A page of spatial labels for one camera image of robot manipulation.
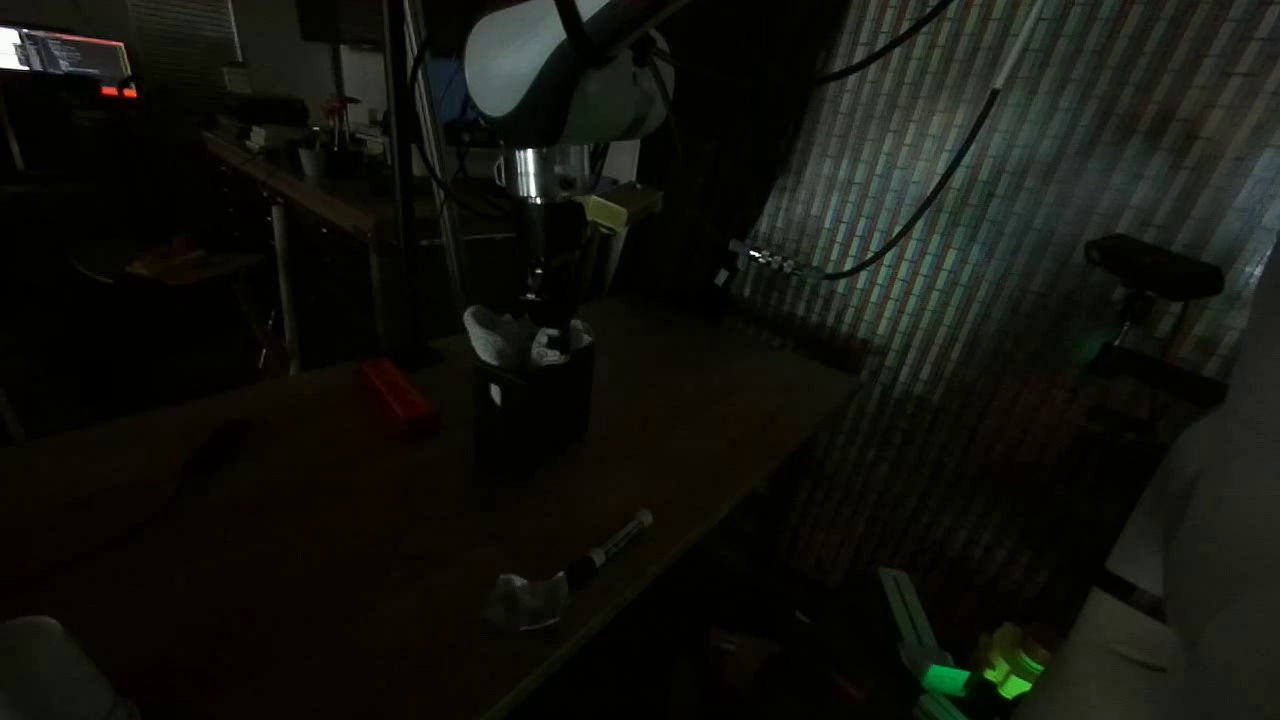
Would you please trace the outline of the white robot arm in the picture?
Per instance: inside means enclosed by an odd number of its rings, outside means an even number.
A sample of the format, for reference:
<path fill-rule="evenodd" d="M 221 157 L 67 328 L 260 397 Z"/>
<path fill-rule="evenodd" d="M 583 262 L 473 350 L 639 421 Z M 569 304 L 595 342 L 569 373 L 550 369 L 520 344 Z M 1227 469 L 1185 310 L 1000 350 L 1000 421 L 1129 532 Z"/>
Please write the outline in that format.
<path fill-rule="evenodd" d="M 661 20 L 687 0 L 512 0 L 482 16 L 466 42 L 466 87 L 503 143 L 517 227 L 528 242 L 520 310 L 569 326 L 573 281 L 562 245 L 583 208 L 556 188 L 564 143 L 653 138 L 671 109 L 675 67 Z"/>

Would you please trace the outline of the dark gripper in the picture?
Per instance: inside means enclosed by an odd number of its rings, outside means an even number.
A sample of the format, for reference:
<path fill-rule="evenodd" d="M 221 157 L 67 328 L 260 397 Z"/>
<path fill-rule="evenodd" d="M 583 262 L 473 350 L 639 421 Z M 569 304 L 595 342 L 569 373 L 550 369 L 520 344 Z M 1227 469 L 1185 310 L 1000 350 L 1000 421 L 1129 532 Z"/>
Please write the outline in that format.
<path fill-rule="evenodd" d="M 564 326 L 564 310 L 551 283 L 551 234 L 556 215 L 550 206 L 526 206 L 517 214 L 517 237 L 526 242 L 520 312 L 541 328 Z"/>

